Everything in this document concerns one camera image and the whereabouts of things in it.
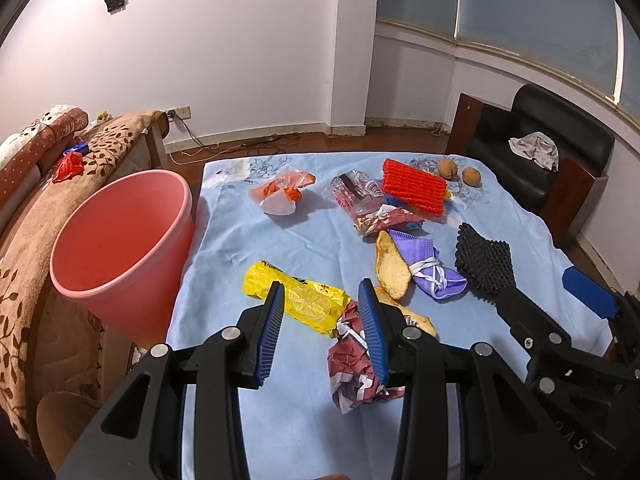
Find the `pink trash bin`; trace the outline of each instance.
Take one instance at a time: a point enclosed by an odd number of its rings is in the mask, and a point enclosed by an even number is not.
[[[121,178],[76,209],[53,246],[56,289],[144,348],[163,342],[187,259],[191,191],[177,173]]]

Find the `red sponge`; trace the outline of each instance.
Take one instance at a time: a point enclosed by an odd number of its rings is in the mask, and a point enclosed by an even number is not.
[[[443,178],[388,158],[382,165],[382,191],[436,216],[442,214],[447,183]]]

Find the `chair backrest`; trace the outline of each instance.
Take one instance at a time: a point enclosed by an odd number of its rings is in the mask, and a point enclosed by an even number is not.
[[[615,134],[579,106],[538,85],[526,84],[513,98],[511,110],[548,128],[543,133],[558,137],[594,170],[604,170]]]

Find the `power socket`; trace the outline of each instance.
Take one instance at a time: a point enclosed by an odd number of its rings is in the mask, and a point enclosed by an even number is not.
[[[183,121],[187,120],[187,119],[191,119],[191,107],[190,106],[183,106],[181,108],[171,108],[170,110],[166,111],[167,114],[169,115],[169,120],[173,121],[174,120],[174,115],[181,118]]]

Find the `black armchair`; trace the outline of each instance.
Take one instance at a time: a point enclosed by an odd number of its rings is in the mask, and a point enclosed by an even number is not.
[[[544,133],[558,147],[557,173],[511,151],[511,137],[533,132]],[[575,237],[602,195],[613,145],[608,126],[553,92],[526,84],[511,110],[460,94],[446,153],[489,167],[524,209],[545,221],[561,246]]]

